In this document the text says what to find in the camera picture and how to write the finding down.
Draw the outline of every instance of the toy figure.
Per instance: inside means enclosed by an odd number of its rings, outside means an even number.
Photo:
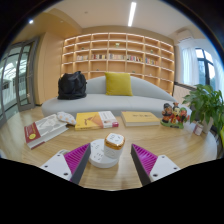
[[[184,122],[187,122],[190,116],[187,116],[187,109],[184,107],[179,108],[177,102],[173,103],[173,108],[169,103],[163,105],[164,110],[162,111],[163,118],[160,120],[160,123],[163,126],[170,128],[180,128],[183,129]]]
[[[187,116],[186,108],[181,107],[180,108],[180,114],[177,118],[178,122],[183,124],[183,122],[187,122],[189,120],[189,118],[190,118],[190,115]]]
[[[180,114],[180,108],[178,107],[178,103],[173,103],[174,104],[174,106],[173,106],[173,113],[172,113],[172,115],[170,116],[170,118],[171,118],[171,120],[170,120],[170,122],[172,123],[172,124],[176,124],[176,121],[177,121],[177,117],[179,116],[179,114]]]
[[[163,105],[163,108],[164,108],[164,110],[162,111],[162,115],[163,115],[162,121],[165,123],[168,123],[170,116],[172,115],[172,107],[170,106],[170,104],[165,103]]]

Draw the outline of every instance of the cabinet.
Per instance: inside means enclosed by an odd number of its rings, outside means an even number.
[[[126,72],[173,94],[174,47],[129,33],[92,33],[64,41],[61,75],[81,71],[86,79]]]

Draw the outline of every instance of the potted plant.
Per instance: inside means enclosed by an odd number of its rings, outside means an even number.
[[[199,123],[202,124],[203,132],[208,133],[211,126],[217,128],[217,133],[220,133],[224,126],[224,103],[222,92],[213,90],[210,85],[195,85],[197,89],[190,91],[186,95],[182,104],[193,106],[195,110],[191,113],[190,123],[195,120],[196,114],[199,118]]]

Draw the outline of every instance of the white sofa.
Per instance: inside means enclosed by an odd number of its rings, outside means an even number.
[[[162,118],[164,103],[173,107],[176,100],[161,88],[131,76],[131,87],[133,96],[109,96],[106,95],[105,76],[87,80],[87,96],[77,100],[58,100],[57,97],[45,101],[42,104],[43,115],[49,116],[64,111],[76,117],[81,112],[111,111],[114,116],[120,116],[121,111],[149,111],[155,116]],[[185,107],[187,114],[191,110]]]

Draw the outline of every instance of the ceiling light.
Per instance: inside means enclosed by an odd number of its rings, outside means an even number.
[[[135,14],[135,7],[136,7],[136,2],[132,2],[130,14],[129,14],[128,26],[132,26],[132,21],[133,21],[134,14]]]

